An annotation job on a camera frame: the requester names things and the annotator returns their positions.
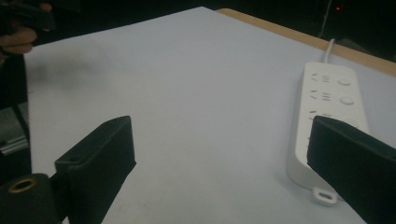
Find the table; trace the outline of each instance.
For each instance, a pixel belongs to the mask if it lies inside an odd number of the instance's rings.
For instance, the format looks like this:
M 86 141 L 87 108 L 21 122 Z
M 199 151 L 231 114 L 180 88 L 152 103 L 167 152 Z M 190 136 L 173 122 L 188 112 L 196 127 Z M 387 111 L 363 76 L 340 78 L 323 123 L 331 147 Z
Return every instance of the table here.
M 237 20 L 246 22 L 248 24 L 257 26 L 259 28 L 271 31 L 273 33 L 283 35 L 285 37 L 288 37 L 290 39 L 296 40 L 298 42 L 312 46 L 317 49 L 326 50 L 329 44 L 328 41 L 314 37 L 312 35 L 307 35 L 298 31 L 294 31 L 287 27 L 280 26 L 271 23 L 269 21 L 264 21 L 229 8 L 219 9 L 218 12 L 226 16 L 235 18 Z M 334 46 L 334 48 L 332 49 L 332 54 L 348 59 L 352 62 L 364 64 L 365 66 L 374 68 L 375 70 L 396 77 L 396 63 L 383 60 L 381 58 L 377 58 L 375 56 L 354 49 L 349 49 L 340 45 Z
M 137 165 L 104 223 L 362 223 L 285 171 L 299 79 L 323 51 L 199 7 L 26 57 L 33 169 L 130 115 Z M 396 78 L 358 73 L 371 134 L 396 146 Z

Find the power switch button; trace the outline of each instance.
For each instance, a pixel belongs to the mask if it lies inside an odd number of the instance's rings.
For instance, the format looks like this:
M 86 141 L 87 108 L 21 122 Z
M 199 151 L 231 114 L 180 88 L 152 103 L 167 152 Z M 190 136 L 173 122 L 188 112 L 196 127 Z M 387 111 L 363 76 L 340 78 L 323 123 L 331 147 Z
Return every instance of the power switch button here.
M 343 86 L 350 86 L 350 80 L 347 78 L 338 79 L 338 83 Z
M 353 104 L 355 104 L 355 101 L 352 98 L 348 97 L 348 96 L 341 97 L 340 101 L 344 105 L 353 105 Z

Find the power strip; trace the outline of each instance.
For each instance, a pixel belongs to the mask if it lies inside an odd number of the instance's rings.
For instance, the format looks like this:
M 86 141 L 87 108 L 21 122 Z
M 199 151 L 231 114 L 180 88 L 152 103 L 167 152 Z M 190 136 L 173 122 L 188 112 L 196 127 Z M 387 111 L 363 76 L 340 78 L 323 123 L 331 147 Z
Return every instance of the power strip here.
M 307 63 L 301 87 L 287 172 L 295 183 L 312 189 L 316 202 L 331 206 L 338 201 L 337 193 L 307 165 L 309 136 L 316 115 L 339 119 L 369 133 L 358 80 L 348 67 Z

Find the dark background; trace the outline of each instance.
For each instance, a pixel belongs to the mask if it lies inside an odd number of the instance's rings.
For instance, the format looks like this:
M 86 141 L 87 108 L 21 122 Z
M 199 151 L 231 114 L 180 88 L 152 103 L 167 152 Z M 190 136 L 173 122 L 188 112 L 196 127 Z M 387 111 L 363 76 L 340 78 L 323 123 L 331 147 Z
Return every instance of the dark background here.
M 154 19 L 194 7 L 231 8 L 318 36 L 329 0 L 81 0 L 82 13 L 53 10 L 59 29 L 37 44 Z M 323 39 L 348 39 L 370 54 L 396 61 L 395 0 L 332 0 Z

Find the power cord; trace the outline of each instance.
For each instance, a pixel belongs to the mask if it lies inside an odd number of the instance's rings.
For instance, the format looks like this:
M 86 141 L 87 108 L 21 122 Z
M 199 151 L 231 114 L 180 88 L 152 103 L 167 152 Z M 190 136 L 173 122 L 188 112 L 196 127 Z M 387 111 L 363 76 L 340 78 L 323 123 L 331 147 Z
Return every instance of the power cord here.
M 332 46 L 334 45 L 334 38 L 330 40 L 329 46 L 326 49 L 326 53 L 324 55 L 324 63 L 329 63 L 329 56 L 330 53 L 332 52 Z
M 327 17 L 329 16 L 330 6 L 331 5 L 332 5 L 332 0 L 329 0 L 329 4 L 327 5 L 326 14 L 324 15 L 324 20 L 323 20 L 323 23 L 322 23 L 322 27 L 321 27 L 320 33 L 318 35 L 319 38 L 322 38 L 322 36 L 323 36 L 324 27 L 325 27 L 326 22 L 327 22 Z

